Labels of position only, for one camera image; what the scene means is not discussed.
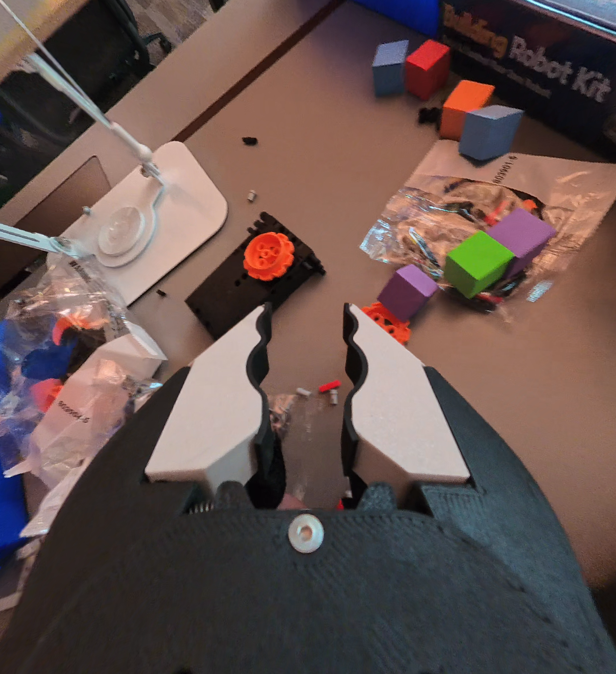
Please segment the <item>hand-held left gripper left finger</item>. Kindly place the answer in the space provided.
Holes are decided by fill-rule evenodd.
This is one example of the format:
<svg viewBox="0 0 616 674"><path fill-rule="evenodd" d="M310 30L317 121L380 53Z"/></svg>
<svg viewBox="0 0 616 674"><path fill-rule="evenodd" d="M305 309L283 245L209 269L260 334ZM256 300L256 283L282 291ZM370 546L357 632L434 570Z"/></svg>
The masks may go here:
<svg viewBox="0 0 616 674"><path fill-rule="evenodd" d="M257 508L278 507L286 472L262 391L271 317L270 303L254 308L192 362L145 467L150 482L214 494L234 481Z"/></svg>

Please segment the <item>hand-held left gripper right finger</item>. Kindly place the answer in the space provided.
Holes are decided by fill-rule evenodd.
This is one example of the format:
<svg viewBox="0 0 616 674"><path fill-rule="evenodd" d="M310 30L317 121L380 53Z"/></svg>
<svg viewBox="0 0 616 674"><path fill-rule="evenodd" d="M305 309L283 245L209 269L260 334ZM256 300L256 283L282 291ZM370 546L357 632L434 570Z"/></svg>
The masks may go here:
<svg viewBox="0 0 616 674"><path fill-rule="evenodd" d="M399 506L416 484L466 485L470 471L423 362L353 303L344 304L342 337L352 385L340 440L346 508L374 483L390 486Z"/></svg>

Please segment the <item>orange gear wheel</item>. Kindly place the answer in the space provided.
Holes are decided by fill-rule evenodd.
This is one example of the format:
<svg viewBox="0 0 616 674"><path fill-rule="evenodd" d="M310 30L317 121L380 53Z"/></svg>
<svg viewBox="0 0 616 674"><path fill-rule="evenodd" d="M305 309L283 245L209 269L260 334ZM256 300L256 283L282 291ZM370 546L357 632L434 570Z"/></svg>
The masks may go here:
<svg viewBox="0 0 616 674"><path fill-rule="evenodd" d="M361 310L398 343L403 346L408 344L411 338L410 321L398 319L397 316L378 301L363 307Z"/></svg>
<svg viewBox="0 0 616 674"><path fill-rule="evenodd" d="M284 276L294 262L294 244L285 234L257 235L246 246L243 266L248 277L270 282Z"/></svg>

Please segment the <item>purple cube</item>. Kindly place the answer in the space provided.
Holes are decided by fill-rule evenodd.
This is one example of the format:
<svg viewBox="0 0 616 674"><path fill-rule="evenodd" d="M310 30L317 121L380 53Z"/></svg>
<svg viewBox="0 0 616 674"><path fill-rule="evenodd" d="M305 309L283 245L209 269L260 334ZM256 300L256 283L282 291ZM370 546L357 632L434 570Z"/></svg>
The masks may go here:
<svg viewBox="0 0 616 674"><path fill-rule="evenodd" d="M439 285L416 265L399 268L378 295L378 302L399 322L408 322L439 291Z"/></svg>
<svg viewBox="0 0 616 674"><path fill-rule="evenodd" d="M557 231L544 220L518 208L486 233L513 255L502 276L502 280L509 280L531 265Z"/></svg>

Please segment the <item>green cube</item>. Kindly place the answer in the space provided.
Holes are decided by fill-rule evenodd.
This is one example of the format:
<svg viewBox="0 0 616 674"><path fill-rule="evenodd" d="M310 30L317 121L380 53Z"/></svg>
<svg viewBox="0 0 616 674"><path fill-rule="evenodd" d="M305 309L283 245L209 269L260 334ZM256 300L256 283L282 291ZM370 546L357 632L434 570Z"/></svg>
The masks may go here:
<svg viewBox="0 0 616 674"><path fill-rule="evenodd" d="M484 231L477 231L446 256L443 279L466 299L496 283L515 255Z"/></svg>

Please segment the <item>blue cube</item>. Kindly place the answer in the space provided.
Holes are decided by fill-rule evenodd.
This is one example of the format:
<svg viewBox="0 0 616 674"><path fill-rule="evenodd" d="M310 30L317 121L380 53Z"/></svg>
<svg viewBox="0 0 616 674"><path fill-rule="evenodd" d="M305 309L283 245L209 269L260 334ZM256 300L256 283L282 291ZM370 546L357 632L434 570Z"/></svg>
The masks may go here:
<svg viewBox="0 0 616 674"><path fill-rule="evenodd" d="M408 40L378 45L372 62L373 89L376 97L401 95L405 92L405 63Z"/></svg>
<svg viewBox="0 0 616 674"><path fill-rule="evenodd" d="M508 153L523 115L523 110L504 105L489 105L468 112L458 152L477 162Z"/></svg>

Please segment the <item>orange cube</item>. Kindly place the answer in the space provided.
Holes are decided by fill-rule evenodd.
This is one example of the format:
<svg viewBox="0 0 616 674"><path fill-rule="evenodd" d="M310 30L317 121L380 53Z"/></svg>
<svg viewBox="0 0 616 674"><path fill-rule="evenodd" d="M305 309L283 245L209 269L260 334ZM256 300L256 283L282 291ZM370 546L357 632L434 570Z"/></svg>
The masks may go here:
<svg viewBox="0 0 616 674"><path fill-rule="evenodd" d="M460 141L467 114L488 106L495 92L493 85L461 80L442 106L439 138Z"/></svg>

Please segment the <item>grey desk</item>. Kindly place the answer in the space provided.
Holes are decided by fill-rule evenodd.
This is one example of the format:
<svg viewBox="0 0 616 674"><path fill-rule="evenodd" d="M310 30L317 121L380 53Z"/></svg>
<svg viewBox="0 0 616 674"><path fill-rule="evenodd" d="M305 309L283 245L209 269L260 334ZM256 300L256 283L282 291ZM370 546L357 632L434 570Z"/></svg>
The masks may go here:
<svg viewBox="0 0 616 674"><path fill-rule="evenodd" d="M136 138L185 143L222 192L222 230L133 306L169 358L211 344L186 297L260 211L316 252L324 277L274 314L269 393L340 378L342 312L374 300L390 268L359 245L435 142L413 99L378 100L371 60L413 33L352 4L231 1L111 111ZM247 147L242 138L259 141ZM254 190L250 204L247 193ZM591 585L616 578L616 202L570 267L508 322L435 299L409 349L515 450L565 527Z"/></svg>

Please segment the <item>clear bag of grey parts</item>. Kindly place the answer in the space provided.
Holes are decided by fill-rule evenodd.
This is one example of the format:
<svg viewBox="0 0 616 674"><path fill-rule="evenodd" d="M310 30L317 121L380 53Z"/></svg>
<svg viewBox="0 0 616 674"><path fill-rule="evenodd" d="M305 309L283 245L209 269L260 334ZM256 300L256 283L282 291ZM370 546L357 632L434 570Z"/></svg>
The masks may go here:
<svg viewBox="0 0 616 674"><path fill-rule="evenodd" d="M281 443L286 492L309 508L337 509L349 491L340 456L342 407L329 393L270 396L271 427Z"/></svg>

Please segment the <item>black perforated block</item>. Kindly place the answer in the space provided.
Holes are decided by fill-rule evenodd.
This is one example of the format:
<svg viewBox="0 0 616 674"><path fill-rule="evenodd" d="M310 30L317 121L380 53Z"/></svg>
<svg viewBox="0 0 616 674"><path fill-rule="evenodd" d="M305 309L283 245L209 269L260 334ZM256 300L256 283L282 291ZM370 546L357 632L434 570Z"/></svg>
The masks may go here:
<svg viewBox="0 0 616 674"><path fill-rule="evenodd" d="M270 303L276 310L312 276L326 269L308 244L267 212L261 212L248 235L234 251L186 298L186 306L214 340L218 340L254 308ZM259 234L282 233L295 246L287 273L270 282L248 277L243 266L246 246Z"/></svg>

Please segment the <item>white paper packet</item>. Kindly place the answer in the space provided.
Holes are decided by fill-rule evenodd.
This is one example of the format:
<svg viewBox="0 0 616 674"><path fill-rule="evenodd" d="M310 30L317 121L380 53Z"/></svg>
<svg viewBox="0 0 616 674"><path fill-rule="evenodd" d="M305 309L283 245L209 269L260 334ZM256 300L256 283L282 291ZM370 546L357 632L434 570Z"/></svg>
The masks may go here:
<svg viewBox="0 0 616 674"><path fill-rule="evenodd" d="M30 471L48 488L92 458L155 384L166 356L142 327L99 346L72 374L29 437Z"/></svg>

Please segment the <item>clear bag orange blue parts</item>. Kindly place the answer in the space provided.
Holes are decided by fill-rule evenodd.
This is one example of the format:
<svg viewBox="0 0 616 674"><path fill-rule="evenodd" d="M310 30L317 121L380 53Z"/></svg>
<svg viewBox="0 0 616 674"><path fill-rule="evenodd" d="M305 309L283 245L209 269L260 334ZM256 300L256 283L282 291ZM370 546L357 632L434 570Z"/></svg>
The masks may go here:
<svg viewBox="0 0 616 674"><path fill-rule="evenodd" d="M32 288L9 300L0 322L0 466L28 457L46 401L91 357L129 334L127 307L93 256L56 254Z"/></svg>

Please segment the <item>white book stand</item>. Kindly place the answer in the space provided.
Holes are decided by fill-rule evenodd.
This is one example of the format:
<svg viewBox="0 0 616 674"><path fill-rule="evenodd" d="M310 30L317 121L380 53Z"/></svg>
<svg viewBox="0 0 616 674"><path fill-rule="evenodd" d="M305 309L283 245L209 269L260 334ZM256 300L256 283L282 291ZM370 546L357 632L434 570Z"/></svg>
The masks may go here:
<svg viewBox="0 0 616 674"><path fill-rule="evenodd" d="M136 140L102 113L5 1L0 6L33 43L15 65L65 94L137 161L126 178L84 208L59 236L0 223L0 240L45 252L50 262L56 254L93 256L103 278L129 306L220 231L227 201L184 143L171 141L152 151Z"/></svg>

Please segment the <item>clear bag of dark parts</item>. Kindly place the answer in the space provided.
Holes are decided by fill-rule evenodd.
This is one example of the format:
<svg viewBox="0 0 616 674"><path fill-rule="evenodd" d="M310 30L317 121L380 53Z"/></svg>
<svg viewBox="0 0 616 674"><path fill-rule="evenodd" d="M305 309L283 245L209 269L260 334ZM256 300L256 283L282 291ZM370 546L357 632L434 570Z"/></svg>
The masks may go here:
<svg viewBox="0 0 616 674"><path fill-rule="evenodd" d="M478 163L440 139L384 206L360 249L398 267L413 264L473 312L509 320L547 292L616 201L616 164L509 152ZM466 298L446 279L449 252L522 211L552 229L550 240L510 280Z"/></svg>

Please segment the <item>black office chair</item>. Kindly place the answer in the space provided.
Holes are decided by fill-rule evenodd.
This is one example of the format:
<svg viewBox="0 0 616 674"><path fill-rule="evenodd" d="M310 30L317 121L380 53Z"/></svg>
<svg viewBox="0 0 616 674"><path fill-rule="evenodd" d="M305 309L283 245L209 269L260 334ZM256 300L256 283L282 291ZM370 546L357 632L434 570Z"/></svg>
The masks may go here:
<svg viewBox="0 0 616 674"><path fill-rule="evenodd" d="M127 1L89 1L44 43L103 113L107 113L173 44L142 32ZM67 149L93 119L37 73L0 82L0 208Z"/></svg>

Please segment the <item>red cube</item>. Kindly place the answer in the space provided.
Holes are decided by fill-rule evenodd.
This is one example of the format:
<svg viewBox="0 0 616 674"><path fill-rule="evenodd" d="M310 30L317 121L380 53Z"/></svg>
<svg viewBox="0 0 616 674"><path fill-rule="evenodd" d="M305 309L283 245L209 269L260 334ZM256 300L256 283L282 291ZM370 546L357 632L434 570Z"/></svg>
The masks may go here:
<svg viewBox="0 0 616 674"><path fill-rule="evenodd" d="M428 39L405 61L405 90L422 101L430 100L447 82L450 48Z"/></svg>

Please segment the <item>blue printed toy box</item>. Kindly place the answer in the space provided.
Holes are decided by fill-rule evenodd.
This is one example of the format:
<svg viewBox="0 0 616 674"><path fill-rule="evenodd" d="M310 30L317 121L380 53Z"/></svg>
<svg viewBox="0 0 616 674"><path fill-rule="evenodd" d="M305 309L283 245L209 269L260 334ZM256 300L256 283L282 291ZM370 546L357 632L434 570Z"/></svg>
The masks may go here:
<svg viewBox="0 0 616 674"><path fill-rule="evenodd" d="M442 1L465 79L616 162L616 1Z"/></svg>

